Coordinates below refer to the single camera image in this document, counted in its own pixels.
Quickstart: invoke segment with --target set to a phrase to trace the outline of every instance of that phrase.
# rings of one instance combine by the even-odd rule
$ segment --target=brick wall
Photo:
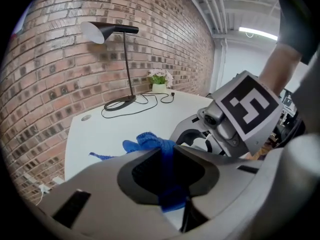
[[[134,91],[148,91],[149,69],[167,69],[175,90],[205,95],[214,44],[190,0],[35,0],[2,63],[1,147],[19,193],[32,202],[39,184],[55,187],[73,116],[129,94],[123,39],[94,44],[83,21],[139,27],[127,37]]]

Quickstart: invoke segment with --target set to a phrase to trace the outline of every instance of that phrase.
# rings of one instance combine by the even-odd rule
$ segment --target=power cord
[[[171,92],[171,96],[172,96],[172,100],[171,100],[171,101],[163,101],[163,99],[169,97],[169,94],[168,94],[168,93],[142,93],[142,94],[138,94],[137,97],[138,97],[138,96],[142,96],[142,97],[146,100],[146,102],[143,102],[143,103],[142,103],[142,102],[135,101],[135,103],[141,104],[141,105],[148,104],[148,103],[149,103],[149,100],[148,100],[146,97],[153,96],[153,97],[155,98],[156,104],[155,104],[154,106],[152,106],[152,107],[148,107],[148,108],[146,108],[146,109],[143,109],[143,110],[140,110],[140,111],[137,111],[137,112],[134,112],[134,113],[120,114],[120,115],[109,116],[109,117],[103,115],[103,111],[105,110],[105,109],[103,108],[103,109],[101,110],[101,116],[102,116],[103,118],[106,118],[106,119],[112,119],[112,118],[118,118],[118,117],[135,115],[135,114],[139,114],[139,113],[141,113],[141,112],[144,112],[144,111],[153,109],[153,108],[155,108],[155,107],[158,105],[158,99],[157,99],[157,96],[156,96],[156,95],[165,95],[164,97],[162,97],[162,98],[160,99],[160,101],[161,101],[162,103],[165,103],[165,104],[172,103],[172,102],[175,100],[175,93],[174,93],[174,92]],[[107,108],[108,108],[108,109],[109,109],[109,108],[112,108],[112,107],[116,106],[116,105],[119,104],[119,103],[121,103],[121,102],[114,103],[114,104],[108,106]]]
[[[44,197],[44,192],[43,192],[43,191],[41,191],[41,192],[42,192],[42,195],[41,195],[40,201],[39,201],[35,206],[37,206],[38,204],[40,204],[42,198]]]

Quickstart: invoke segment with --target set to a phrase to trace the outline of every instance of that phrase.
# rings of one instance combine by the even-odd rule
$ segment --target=person's arm
[[[287,44],[278,43],[267,60],[259,80],[277,96],[290,81],[302,54]]]
[[[310,62],[320,41],[306,16],[311,13],[304,3],[303,0],[279,0],[281,16],[277,45],[259,76],[277,96],[290,81],[298,63]]]

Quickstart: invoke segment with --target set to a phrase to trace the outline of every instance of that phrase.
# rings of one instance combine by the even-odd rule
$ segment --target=lamp base
[[[129,106],[131,103],[136,101],[136,96],[135,95],[129,95],[129,96],[124,96],[121,98],[116,98],[114,100],[109,101],[108,103],[106,103],[104,105],[104,110],[105,111],[117,111],[117,110],[121,110],[127,106]],[[114,103],[121,103],[123,102],[123,104],[121,104],[120,106],[114,107],[114,108],[108,108],[111,104]]]

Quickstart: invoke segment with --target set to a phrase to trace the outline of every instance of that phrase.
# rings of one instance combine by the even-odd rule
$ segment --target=white table
[[[157,95],[158,105],[150,110],[134,114],[106,119],[101,116],[103,106],[84,112],[72,119],[64,161],[65,180],[69,180],[86,167],[100,162],[97,157],[89,155],[94,152],[102,156],[122,156],[126,152],[122,146],[124,140],[136,142],[136,137],[144,132],[152,132],[162,139],[169,139],[177,124],[194,115],[201,108],[207,107],[212,99],[175,92],[174,101],[169,104],[160,102],[164,95]],[[147,97],[148,104],[133,103],[121,110],[106,112],[105,116],[116,116],[134,113],[156,104],[153,96]],[[137,101],[145,102],[140,96]],[[88,120],[81,119],[91,115]]]

